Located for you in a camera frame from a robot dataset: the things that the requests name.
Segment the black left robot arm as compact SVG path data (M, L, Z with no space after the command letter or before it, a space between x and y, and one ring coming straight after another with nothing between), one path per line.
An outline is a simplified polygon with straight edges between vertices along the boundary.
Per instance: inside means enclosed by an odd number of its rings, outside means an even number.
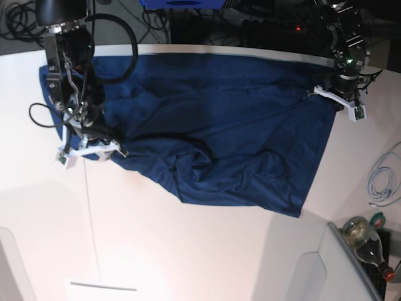
M330 49L334 72L327 79L325 90L359 107L362 85L371 78L363 74L370 61L370 49L362 36L360 13L351 1L315 1L315 4L333 36Z

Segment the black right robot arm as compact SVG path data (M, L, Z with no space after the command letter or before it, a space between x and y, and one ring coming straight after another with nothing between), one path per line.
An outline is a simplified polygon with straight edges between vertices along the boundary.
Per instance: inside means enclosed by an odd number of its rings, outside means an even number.
M134 71L138 60L138 43L132 28L121 18L96 13L88 1L37 1L36 23L44 29L43 43L48 76L46 79L49 111L59 117L54 128L63 133L62 154L74 154L71 137L81 139L79 156L92 153L119 152L127 155L116 133L104 118L104 85L125 81ZM126 71L116 78L96 76L92 65L95 52L94 30L87 30L82 21L110 21L128 34L132 48Z

